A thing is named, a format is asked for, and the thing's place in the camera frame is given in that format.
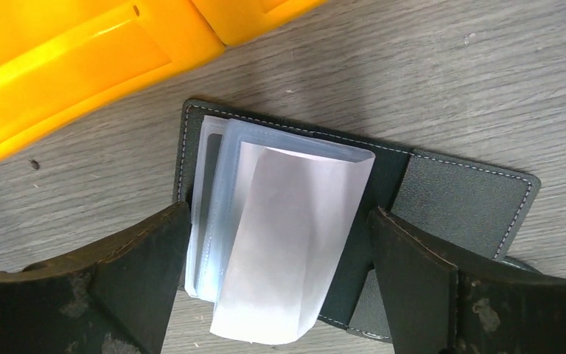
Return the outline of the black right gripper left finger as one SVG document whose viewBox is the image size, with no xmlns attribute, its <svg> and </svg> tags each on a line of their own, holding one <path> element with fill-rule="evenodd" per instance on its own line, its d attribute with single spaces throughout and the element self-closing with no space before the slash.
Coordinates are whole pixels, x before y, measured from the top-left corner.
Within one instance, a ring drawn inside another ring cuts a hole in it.
<svg viewBox="0 0 566 354">
<path fill-rule="evenodd" d="M 0 353 L 159 353 L 191 231 L 175 203 L 22 271 L 0 271 Z"/>
</svg>

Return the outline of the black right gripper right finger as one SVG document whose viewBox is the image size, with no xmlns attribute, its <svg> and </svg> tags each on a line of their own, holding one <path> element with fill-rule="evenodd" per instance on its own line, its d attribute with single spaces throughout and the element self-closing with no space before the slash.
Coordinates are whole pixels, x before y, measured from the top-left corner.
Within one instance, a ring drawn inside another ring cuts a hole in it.
<svg viewBox="0 0 566 354">
<path fill-rule="evenodd" d="M 566 279 L 499 263 L 382 209 L 367 220 L 397 353 L 566 353 Z"/>
</svg>

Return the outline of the orange plastic bin left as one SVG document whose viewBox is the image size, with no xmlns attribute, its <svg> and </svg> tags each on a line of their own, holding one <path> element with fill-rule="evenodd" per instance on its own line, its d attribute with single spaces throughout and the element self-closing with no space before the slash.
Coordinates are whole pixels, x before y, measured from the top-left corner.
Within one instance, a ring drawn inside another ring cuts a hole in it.
<svg viewBox="0 0 566 354">
<path fill-rule="evenodd" d="M 190 1 L 0 1 L 0 160 L 224 49 Z"/>
</svg>

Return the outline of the orange plastic bin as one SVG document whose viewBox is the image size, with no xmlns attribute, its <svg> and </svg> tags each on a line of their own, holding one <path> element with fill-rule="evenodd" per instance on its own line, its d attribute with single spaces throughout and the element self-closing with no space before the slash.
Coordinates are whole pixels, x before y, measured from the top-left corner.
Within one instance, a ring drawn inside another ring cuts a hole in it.
<svg viewBox="0 0 566 354">
<path fill-rule="evenodd" d="M 0 160 L 224 49 L 190 1 L 0 1 Z"/>
<path fill-rule="evenodd" d="M 193 4 L 219 39 L 236 46 L 284 25 L 323 0 L 196 0 Z"/>
</svg>

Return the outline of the orange plastic bin right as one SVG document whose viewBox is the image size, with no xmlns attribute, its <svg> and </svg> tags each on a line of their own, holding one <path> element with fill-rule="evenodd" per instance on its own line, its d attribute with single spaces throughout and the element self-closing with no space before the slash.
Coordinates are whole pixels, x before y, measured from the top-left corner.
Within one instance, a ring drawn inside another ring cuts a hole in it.
<svg viewBox="0 0 566 354">
<path fill-rule="evenodd" d="M 323 0 L 196 0 L 193 4 L 219 39 L 236 46 L 284 25 Z"/>
</svg>

